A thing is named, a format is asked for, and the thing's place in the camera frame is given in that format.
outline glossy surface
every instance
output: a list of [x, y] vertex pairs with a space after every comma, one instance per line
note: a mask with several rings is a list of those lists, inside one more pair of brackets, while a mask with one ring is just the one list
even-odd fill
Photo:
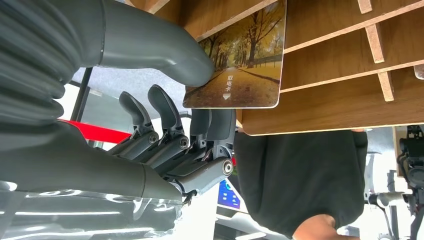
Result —
[[170, 235], [182, 202], [80, 190], [15, 191], [0, 181], [4, 240], [135, 240]]

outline black fabric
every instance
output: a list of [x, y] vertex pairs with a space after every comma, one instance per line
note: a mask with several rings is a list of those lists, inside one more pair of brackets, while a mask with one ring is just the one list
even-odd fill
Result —
[[350, 130], [248, 136], [234, 141], [241, 196], [261, 226], [291, 237], [306, 219], [336, 228], [364, 210], [367, 134]]

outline wooden shelf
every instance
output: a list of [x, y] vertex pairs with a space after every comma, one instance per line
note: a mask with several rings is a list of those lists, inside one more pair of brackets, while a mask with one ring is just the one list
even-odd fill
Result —
[[[126, 0], [197, 41], [277, 0]], [[424, 123], [424, 0], [287, 0], [279, 105], [238, 109], [251, 135]]]
[[358, 0], [288, 0], [285, 52], [332, 39], [424, 7], [424, 0], [372, 0], [361, 14]]
[[379, 23], [384, 62], [375, 64], [364, 28], [284, 55], [281, 92], [424, 64], [424, 8]]
[[285, 92], [272, 109], [243, 109], [249, 135], [424, 123], [424, 81], [412, 67], [391, 72], [395, 100], [385, 102], [376, 74]]

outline black pole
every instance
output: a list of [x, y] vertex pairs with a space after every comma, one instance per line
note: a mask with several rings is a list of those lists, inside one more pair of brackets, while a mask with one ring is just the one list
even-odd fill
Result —
[[93, 68], [87, 67], [82, 77], [81, 86], [79, 87], [78, 96], [76, 97], [75, 106], [73, 107], [71, 121], [81, 122], [83, 117], [84, 108], [86, 107], [87, 97], [89, 96], [90, 88], [89, 81], [92, 75]]

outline autumn trees picture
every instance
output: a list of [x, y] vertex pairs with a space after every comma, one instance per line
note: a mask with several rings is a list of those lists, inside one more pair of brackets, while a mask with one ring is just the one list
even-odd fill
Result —
[[286, 27], [279, 0], [199, 42], [215, 66], [211, 80], [187, 88], [188, 108], [269, 108], [278, 103]]

